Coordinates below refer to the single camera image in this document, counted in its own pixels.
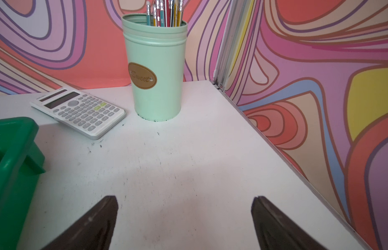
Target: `mint green canister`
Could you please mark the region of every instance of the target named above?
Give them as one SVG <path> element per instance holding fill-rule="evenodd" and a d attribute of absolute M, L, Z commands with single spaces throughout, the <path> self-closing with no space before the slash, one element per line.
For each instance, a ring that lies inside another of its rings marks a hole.
<path fill-rule="evenodd" d="M 175 117 L 181 108 L 187 23 L 147 26 L 145 14 L 127 14 L 121 20 L 137 114 L 152 121 Z"/>

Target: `desk surface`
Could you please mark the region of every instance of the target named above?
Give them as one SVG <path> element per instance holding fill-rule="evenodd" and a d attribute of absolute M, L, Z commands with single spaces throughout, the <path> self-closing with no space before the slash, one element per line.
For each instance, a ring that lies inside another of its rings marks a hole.
<path fill-rule="evenodd" d="M 183 84 L 166 122 L 134 111 L 131 87 L 87 90 L 127 117 L 97 141 L 0 96 L 0 119 L 33 118 L 46 156 L 18 249 L 37 250 L 105 195 L 119 210 L 111 249 L 259 249 L 250 213 L 266 196 L 328 249 L 363 249 L 210 82 Z"/>

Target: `swirl pattern wall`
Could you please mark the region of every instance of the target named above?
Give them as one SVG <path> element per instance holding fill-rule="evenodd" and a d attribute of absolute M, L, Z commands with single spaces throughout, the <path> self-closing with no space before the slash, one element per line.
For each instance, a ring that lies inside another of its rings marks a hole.
<path fill-rule="evenodd" d="M 252 0 L 226 93 L 388 250 L 388 0 Z"/>
<path fill-rule="evenodd" d="M 0 0 L 0 94 L 130 84 L 120 17 L 145 0 Z M 185 0 L 184 79 L 211 79 L 230 0 Z"/>

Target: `calculator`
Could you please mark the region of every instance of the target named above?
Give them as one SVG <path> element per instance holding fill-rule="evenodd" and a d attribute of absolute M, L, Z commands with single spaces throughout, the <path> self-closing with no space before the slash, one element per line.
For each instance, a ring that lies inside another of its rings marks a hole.
<path fill-rule="evenodd" d="M 72 87 L 47 93 L 30 104 L 92 140 L 98 140 L 126 116 L 123 108 Z"/>

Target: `pencil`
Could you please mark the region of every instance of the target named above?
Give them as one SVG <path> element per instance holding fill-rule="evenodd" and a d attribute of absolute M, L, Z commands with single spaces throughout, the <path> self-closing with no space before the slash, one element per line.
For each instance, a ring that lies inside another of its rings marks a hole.
<path fill-rule="evenodd" d="M 147 1 L 146 4 L 147 4 L 147 25 L 151 26 L 151 5 L 150 5 L 150 1 Z"/>
<path fill-rule="evenodd" d="M 177 27 L 177 10 L 178 10 L 179 3 L 177 0 L 174 0 L 173 3 L 173 27 Z"/>
<path fill-rule="evenodd" d="M 152 5 L 152 9 L 154 10 L 154 26 L 158 26 L 158 22 L 157 22 L 157 14 L 156 14 L 156 5 L 155 4 L 153 4 Z"/>
<path fill-rule="evenodd" d="M 163 0 L 161 0 L 161 3 L 160 3 L 160 17 L 161 17 L 161 27 L 165 27 L 165 11 L 164 11 L 164 2 Z"/>

